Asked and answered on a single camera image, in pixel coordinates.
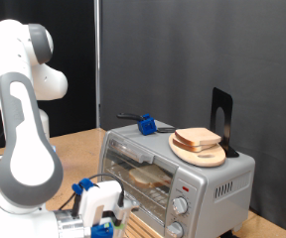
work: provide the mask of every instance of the toaster oven door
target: toaster oven door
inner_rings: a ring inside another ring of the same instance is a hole
[[[170,190],[177,167],[125,139],[109,137],[103,150],[101,171],[122,180],[126,196],[141,203],[135,215],[164,235]],[[139,158],[149,159],[139,162]]]

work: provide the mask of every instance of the black plate holder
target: black plate holder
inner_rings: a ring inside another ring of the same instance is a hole
[[[232,104],[233,104],[233,100],[229,94],[214,87],[210,128],[212,132],[215,132],[216,111],[221,107],[223,114],[224,114],[224,126],[223,126],[223,138],[222,138],[222,141],[220,142],[220,145],[224,149],[225,155],[227,158],[239,157],[239,153],[237,153],[229,145]]]

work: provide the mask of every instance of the oven control panel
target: oven control panel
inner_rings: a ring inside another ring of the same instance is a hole
[[[174,238],[188,237],[188,227],[191,225],[189,216],[194,210],[197,189],[178,179],[172,192],[175,198],[169,202],[170,225],[166,227],[166,232]]]

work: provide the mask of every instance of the bread slice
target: bread slice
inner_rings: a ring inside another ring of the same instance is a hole
[[[171,178],[156,165],[132,169],[129,171],[129,176],[135,185],[141,188],[171,184]]]
[[[212,144],[212,145],[205,145],[205,146],[189,146],[184,144],[183,142],[181,142],[175,135],[173,138],[173,144],[179,148],[182,148],[184,150],[190,151],[190,152],[200,152],[203,151],[205,149],[208,149],[210,147],[213,147],[216,144]]]
[[[175,131],[176,137],[188,146],[206,146],[219,143],[221,137],[206,128],[188,128]]]

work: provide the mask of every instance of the wooden plate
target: wooden plate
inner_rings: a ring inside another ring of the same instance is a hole
[[[170,147],[183,161],[199,167],[216,167],[222,165],[225,161],[224,150],[219,144],[201,152],[190,152],[175,146],[173,144],[174,136],[175,134],[173,133],[169,137]]]

